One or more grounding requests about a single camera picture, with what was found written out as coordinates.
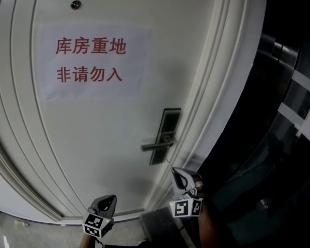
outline floor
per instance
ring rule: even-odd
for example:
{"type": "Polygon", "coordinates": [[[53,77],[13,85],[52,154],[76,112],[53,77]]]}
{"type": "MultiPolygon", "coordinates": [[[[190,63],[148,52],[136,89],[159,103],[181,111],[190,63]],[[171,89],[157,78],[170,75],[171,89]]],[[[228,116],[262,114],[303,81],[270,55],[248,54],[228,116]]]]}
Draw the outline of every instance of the floor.
{"type": "MultiPolygon", "coordinates": [[[[23,227],[15,225],[15,220],[16,218],[12,216],[0,213],[0,248],[73,248],[79,247],[84,234],[81,226],[56,226],[30,222],[29,227],[23,227]]],[[[115,224],[102,242],[134,246],[138,245],[144,237],[138,220],[134,220],[115,224]]]]}

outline person's arm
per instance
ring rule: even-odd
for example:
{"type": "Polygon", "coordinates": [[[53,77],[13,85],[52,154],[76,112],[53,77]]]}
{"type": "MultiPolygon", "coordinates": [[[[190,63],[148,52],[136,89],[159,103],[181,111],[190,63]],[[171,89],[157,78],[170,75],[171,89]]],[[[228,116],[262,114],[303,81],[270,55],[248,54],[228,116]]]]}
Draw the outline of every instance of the person's arm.
{"type": "Polygon", "coordinates": [[[94,248],[95,247],[95,238],[91,235],[84,234],[83,240],[81,242],[80,248],[94,248]]]}
{"type": "Polygon", "coordinates": [[[202,248],[220,247],[218,233],[210,218],[208,207],[205,202],[202,203],[201,213],[198,217],[198,228],[202,248]]]}

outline white wall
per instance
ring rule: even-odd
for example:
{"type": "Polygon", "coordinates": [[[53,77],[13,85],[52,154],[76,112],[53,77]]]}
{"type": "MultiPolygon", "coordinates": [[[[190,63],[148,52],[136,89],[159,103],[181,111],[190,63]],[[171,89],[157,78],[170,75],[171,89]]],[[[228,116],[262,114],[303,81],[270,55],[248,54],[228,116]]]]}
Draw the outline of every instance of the white wall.
{"type": "MultiPolygon", "coordinates": [[[[239,100],[253,66],[263,26],[265,8],[266,0],[250,0],[245,31],[235,67],[215,117],[198,149],[195,151],[192,160],[186,166],[189,170],[197,171],[200,168],[223,132],[239,100]]],[[[168,205],[172,197],[173,191],[170,191],[166,197],[163,198],[159,208],[168,205]]]]}
{"type": "Polygon", "coordinates": [[[0,211],[27,220],[52,223],[53,220],[17,193],[0,174],[0,211]]]}

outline door lock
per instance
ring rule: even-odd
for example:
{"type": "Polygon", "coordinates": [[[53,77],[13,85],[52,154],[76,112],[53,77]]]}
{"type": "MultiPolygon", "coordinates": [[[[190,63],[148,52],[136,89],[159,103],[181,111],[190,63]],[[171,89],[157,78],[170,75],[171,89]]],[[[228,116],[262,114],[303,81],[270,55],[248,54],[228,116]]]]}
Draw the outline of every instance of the door lock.
{"type": "Polygon", "coordinates": [[[141,145],[141,151],[153,151],[149,165],[162,163],[165,160],[169,148],[174,144],[180,112],[181,109],[179,108],[165,109],[156,142],[153,144],[141,145]]]}

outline door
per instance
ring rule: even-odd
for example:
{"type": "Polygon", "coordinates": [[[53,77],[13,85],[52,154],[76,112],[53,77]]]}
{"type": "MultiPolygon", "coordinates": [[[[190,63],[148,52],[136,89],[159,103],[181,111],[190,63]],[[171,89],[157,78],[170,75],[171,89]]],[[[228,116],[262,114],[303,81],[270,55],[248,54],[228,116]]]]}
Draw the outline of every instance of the door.
{"type": "MultiPolygon", "coordinates": [[[[156,141],[164,109],[182,109],[179,127],[185,129],[188,99],[198,92],[193,82],[198,90],[211,73],[206,68],[198,75],[198,68],[214,61],[213,46],[207,49],[206,42],[221,41],[230,8],[238,20],[234,37],[228,37],[233,52],[247,0],[237,0],[241,8],[235,14],[230,0],[78,0],[76,10],[73,1],[1,0],[0,141],[22,175],[63,216],[83,215],[95,198],[107,194],[117,195],[116,212],[142,211],[166,163],[149,165],[152,152],[140,146],[156,141]],[[150,30],[135,95],[41,97],[40,29],[80,23],[150,30]]],[[[226,68],[228,56],[222,60],[226,68]]],[[[225,75],[226,70],[213,79],[218,89],[225,75]]]]}

